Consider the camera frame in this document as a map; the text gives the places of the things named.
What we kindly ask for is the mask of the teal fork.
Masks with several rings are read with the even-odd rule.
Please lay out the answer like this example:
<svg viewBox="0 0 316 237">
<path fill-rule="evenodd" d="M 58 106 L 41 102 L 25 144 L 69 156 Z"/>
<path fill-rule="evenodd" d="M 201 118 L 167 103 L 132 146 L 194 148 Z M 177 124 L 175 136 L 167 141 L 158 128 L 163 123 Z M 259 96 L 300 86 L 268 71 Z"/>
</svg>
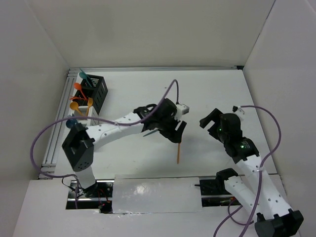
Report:
<svg viewBox="0 0 316 237">
<path fill-rule="evenodd" d="M 156 132 L 158 132 L 158 130 L 153 130 L 153 131 L 151 131 L 151 132 L 149 132 L 149 133 L 147 133 L 147 134 L 143 135 L 143 137 L 146 137 L 146 136 L 152 135 L 152 134 L 154 134 L 154 133 L 156 133 Z"/>
</svg>

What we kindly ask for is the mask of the yellow spoon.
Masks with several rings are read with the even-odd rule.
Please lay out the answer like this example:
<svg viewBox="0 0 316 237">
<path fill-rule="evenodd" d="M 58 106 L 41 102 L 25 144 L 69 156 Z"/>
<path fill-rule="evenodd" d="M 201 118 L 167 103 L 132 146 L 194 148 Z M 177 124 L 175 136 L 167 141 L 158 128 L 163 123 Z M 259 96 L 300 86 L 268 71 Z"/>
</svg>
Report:
<svg viewBox="0 0 316 237">
<path fill-rule="evenodd" d="M 79 105 L 77 102 L 73 101 L 70 103 L 70 109 L 74 110 L 74 111 L 77 111 L 77 113 L 82 116 L 82 117 L 85 117 L 86 115 L 83 114 L 80 110 L 79 110 Z"/>
</svg>

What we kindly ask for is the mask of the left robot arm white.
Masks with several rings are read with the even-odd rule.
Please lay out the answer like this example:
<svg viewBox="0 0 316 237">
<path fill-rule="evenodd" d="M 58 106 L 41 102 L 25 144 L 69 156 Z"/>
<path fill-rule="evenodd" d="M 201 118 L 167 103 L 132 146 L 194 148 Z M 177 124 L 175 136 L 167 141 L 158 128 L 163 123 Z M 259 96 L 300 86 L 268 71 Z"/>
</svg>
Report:
<svg viewBox="0 0 316 237">
<path fill-rule="evenodd" d="M 188 106 L 165 98 L 160 105 L 138 107 L 113 123 L 88 127 L 75 124 L 62 149 L 78 179 L 80 192 L 90 198 L 100 191 L 91 167 L 95 150 L 120 138 L 146 131 L 158 131 L 170 142 L 179 144 L 187 125 L 181 117 L 188 112 Z"/>
</svg>

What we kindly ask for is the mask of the teal spoon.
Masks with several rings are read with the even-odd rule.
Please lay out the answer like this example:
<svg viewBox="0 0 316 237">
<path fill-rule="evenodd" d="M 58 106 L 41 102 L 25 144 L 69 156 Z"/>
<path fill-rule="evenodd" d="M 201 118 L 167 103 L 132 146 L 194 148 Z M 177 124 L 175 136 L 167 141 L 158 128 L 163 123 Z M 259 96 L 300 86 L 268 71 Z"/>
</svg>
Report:
<svg viewBox="0 0 316 237">
<path fill-rule="evenodd" d="M 85 80 L 86 84 L 89 86 L 89 87 L 93 87 L 93 82 L 91 80 L 91 78 L 82 70 L 82 69 L 79 69 L 80 72 L 79 72 L 79 76 Z"/>
</svg>

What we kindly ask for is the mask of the yellow knife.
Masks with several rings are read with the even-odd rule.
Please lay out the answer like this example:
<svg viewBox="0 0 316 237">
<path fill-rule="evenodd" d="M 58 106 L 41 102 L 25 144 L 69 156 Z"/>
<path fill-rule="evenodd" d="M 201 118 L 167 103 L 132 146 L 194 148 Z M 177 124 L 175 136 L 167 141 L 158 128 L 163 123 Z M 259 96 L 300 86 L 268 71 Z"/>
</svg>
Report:
<svg viewBox="0 0 316 237">
<path fill-rule="evenodd" d="M 180 150 L 181 150 L 181 143 L 178 143 L 177 145 L 177 164 L 180 162 Z"/>
</svg>

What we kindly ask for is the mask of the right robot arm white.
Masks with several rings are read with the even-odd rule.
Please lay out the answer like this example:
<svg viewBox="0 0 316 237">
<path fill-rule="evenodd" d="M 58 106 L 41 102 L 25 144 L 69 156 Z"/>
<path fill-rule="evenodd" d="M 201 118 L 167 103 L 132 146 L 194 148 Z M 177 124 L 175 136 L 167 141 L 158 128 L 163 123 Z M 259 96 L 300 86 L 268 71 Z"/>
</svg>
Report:
<svg viewBox="0 0 316 237">
<path fill-rule="evenodd" d="M 227 155 L 250 184 L 247 187 L 234 169 L 227 168 L 217 172 L 216 190 L 233 195 L 249 213 L 241 236 L 254 224 L 259 237 L 291 237 L 298 232 L 304 217 L 299 210 L 292 209 L 272 182 L 264 167 L 268 156 L 260 157 L 254 142 L 243 135 L 241 119 L 236 112 L 244 108 L 234 106 L 232 113 L 215 108 L 199 121 L 201 128 L 214 123 L 208 129 L 209 135 L 223 144 Z"/>
</svg>

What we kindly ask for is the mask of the yellow fork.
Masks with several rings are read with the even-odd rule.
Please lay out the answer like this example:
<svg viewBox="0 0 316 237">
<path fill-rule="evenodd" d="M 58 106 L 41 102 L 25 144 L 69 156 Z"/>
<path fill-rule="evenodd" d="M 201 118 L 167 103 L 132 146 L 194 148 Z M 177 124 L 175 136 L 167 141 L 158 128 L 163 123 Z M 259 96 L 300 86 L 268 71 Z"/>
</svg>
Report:
<svg viewBox="0 0 316 237">
<path fill-rule="evenodd" d="M 87 101 L 87 109 L 86 109 L 86 114 L 85 116 L 87 117 L 89 114 L 89 109 L 93 106 L 93 99 L 91 97 L 88 98 Z"/>
</svg>

